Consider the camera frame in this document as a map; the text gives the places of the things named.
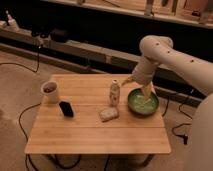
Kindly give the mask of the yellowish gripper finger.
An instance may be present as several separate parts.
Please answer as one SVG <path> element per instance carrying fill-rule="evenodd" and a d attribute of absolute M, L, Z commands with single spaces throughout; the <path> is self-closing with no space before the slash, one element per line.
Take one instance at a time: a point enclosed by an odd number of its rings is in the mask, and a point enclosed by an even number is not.
<path fill-rule="evenodd" d="M 141 91 L 142 91 L 144 97 L 146 99 L 148 99 L 150 97 L 150 95 L 151 95 L 151 92 L 152 92 L 152 84 L 148 84 L 146 86 L 143 86 L 141 88 Z"/>
<path fill-rule="evenodd" d="M 129 84 L 132 82 L 134 82 L 134 80 L 133 80 L 132 76 L 130 76 L 121 83 L 121 86 L 125 86 L 126 84 Z"/>

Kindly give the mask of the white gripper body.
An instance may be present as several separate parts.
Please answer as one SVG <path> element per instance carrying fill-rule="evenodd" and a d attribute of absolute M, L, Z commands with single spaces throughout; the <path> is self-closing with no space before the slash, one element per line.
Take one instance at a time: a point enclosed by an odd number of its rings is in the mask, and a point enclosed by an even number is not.
<path fill-rule="evenodd" d="M 146 57 L 141 57 L 132 72 L 133 80 L 140 85 L 148 85 L 155 74 L 159 63 Z"/>

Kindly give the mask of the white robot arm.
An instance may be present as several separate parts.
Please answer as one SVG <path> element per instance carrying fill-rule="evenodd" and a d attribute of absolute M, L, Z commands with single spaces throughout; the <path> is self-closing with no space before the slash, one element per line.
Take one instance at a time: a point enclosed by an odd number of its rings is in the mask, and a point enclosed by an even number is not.
<path fill-rule="evenodd" d="M 213 63 L 173 49 L 169 37 L 148 35 L 139 44 L 142 57 L 123 82 L 147 86 L 164 64 L 205 95 L 192 121 L 191 139 L 183 171 L 213 171 Z"/>

